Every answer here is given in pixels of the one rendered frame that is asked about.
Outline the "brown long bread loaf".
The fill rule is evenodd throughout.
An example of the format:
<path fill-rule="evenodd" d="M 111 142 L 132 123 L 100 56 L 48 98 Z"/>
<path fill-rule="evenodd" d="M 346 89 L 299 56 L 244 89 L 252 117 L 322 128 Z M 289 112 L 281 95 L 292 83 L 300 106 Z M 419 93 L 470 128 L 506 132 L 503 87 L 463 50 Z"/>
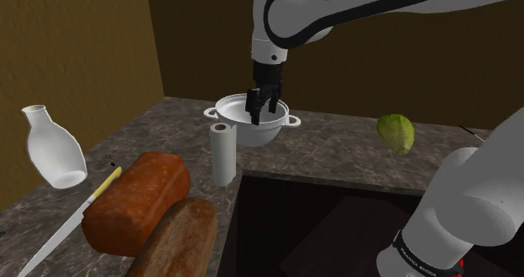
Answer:
<path fill-rule="evenodd" d="M 217 236 L 217 210 L 207 200 L 173 204 L 124 277 L 205 277 Z"/>

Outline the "white paper towel roll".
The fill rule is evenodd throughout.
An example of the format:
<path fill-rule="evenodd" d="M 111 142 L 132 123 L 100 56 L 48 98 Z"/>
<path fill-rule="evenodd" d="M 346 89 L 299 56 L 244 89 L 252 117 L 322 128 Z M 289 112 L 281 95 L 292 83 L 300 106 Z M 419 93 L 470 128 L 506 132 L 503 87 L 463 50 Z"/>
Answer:
<path fill-rule="evenodd" d="M 227 186 L 236 175 L 237 128 L 226 123 L 210 127 L 212 147 L 212 181 L 216 186 Z"/>

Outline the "reddish-brown bread loaf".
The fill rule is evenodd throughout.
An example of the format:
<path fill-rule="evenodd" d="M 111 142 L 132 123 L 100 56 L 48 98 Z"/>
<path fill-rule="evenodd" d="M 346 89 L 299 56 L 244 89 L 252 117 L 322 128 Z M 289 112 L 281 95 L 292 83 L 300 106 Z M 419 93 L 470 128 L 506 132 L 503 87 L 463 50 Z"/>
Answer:
<path fill-rule="evenodd" d="M 83 212 L 81 229 L 98 252 L 135 257 L 167 209 L 186 198 L 190 187 L 180 156 L 144 152 Z"/>

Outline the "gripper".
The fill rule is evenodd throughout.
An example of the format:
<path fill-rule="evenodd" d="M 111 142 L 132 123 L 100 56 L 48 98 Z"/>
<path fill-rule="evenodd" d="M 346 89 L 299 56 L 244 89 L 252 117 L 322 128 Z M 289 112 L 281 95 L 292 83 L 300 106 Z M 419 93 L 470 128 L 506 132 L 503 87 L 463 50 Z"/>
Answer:
<path fill-rule="evenodd" d="M 259 114 L 265 104 L 265 98 L 270 99 L 268 110 L 276 113 L 276 107 L 282 94 L 283 64 L 263 64 L 254 62 L 253 78 L 255 89 L 249 89 L 246 95 L 245 111 L 251 117 L 253 125 L 259 125 Z"/>

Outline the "yellow-handled knife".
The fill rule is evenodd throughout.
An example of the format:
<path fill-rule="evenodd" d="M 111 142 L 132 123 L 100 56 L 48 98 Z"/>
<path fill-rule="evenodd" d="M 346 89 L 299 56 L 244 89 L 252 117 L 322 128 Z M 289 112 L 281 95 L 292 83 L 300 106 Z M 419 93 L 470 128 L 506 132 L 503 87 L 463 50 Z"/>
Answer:
<path fill-rule="evenodd" d="M 23 267 L 17 277 L 26 277 L 38 264 L 40 264 L 60 243 L 62 243 L 81 224 L 83 212 L 116 180 L 123 170 L 119 166 L 112 174 L 80 205 L 80 207 L 67 219 L 55 234 L 39 249 L 33 258 Z"/>

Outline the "white ceramic vase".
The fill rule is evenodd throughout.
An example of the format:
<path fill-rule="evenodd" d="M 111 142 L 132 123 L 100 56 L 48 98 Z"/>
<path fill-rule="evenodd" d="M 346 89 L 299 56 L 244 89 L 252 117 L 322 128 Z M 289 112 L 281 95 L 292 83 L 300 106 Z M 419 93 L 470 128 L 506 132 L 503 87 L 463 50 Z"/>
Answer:
<path fill-rule="evenodd" d="M 29 124 L 27 152 L 40 175 L 55 189 L 81 184 L 87 177 L 81 146 L 65 128 L 55 123 L 45 105 L 24 107 Z"/>

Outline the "green cabbage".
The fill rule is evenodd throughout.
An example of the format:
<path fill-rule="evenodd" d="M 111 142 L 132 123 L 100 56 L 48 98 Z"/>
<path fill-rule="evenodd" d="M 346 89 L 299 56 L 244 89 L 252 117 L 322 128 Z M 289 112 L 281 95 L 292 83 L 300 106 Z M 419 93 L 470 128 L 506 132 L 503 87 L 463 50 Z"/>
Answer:
<path fill-rule="evenodd" d="M 398 155 L 406 155 L 414 143 L 415 130 L 410 120 L 401 114 L 382 116 L 376 131 L 386 147 Z"/>

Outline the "white two-handled bowl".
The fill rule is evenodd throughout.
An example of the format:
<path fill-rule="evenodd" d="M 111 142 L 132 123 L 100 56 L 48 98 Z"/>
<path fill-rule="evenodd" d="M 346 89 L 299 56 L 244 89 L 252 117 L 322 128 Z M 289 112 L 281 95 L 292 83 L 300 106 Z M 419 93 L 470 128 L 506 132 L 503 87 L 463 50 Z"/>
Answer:
<path fill-rule="evenodd" d="M 237 144 L 246 147 L 260 147 L 269 143 L 282 128 L 297 128 L 301 119 L 290 115 L 289 107 L 279 100 L 275 113 L 269 111 L 270 101 L 261 108 L 259 125 L 251 123 L 251 116 L 245 111 L 246 94 L 233 94 L 221 98 L 214 107 L 207 108 L 206 118 L 237 126 Z"/>

